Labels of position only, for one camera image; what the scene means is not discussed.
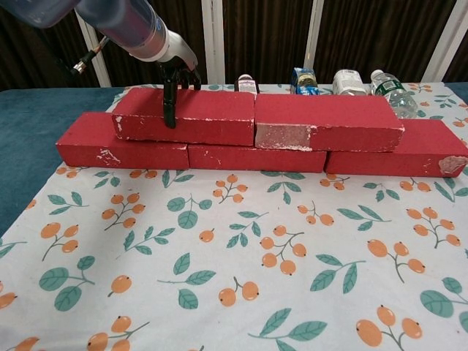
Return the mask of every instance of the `tablecloth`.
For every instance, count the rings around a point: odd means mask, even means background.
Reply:
[[[468,139],[449,88],[404,86]],[[0,350],[468,350],[467,195],[467,169],[62,164],[0,238]]]

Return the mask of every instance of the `white bottle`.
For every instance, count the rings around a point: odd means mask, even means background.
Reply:
[[[359,72],[353,69],[340,69],[335,74],[333,93],[335,95],[367,95]]]
[[[372,94],[387,98],[398,118],[414,118],[418,112],[418,104],[404,90],[403,85],[394,75],[376,69],[371,73]]]

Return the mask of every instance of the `stacked bricks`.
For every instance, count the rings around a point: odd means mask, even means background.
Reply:
[[[468,149],[441,122],[398,120],[383,97],[133,88],[112,113],[84,113],[57,142],[70,166],[457,176]]]

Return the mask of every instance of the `dark curtain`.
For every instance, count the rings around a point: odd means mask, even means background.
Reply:
[[[180,34],[198,58],[198,72],[206,83],[205,40],[203,36],[200,0],[150,0],[158,16],[170,31]],[[163,83],[154,62],[142,62],[131,57],[113,42],[102,51],[113,86]]]
[[[444,82],[468,82],[468,31],[444,76]]]
[[[73,12],[42,33],[69,67],[88,51]],[[99,86],[93,67],[89,67],[75,82],[67,82],[34,29],[1,7],[0,48],[0,91]]]
[[[302,67],[312,0],[223,0],[226,82],[288,83]]]
[[[356,69],[365,82],[382,69],[418,82],[456,0],[327,0],[314,68],[319,83],[338,69]]]

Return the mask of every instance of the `robotic hand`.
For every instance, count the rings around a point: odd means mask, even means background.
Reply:
[[[164,78],[164,118],[170,128],[176,127],[177,85],[201,88],[196,55],[180,35],[167,29],[146,0],[0,0],[0,6],[36,28],[53,26],[75,8],[85,22],[130,55],[157,61]],[[105,43],[90,51],[91,56]],[[82,60],[74,68],[81,73],[84,66]]]

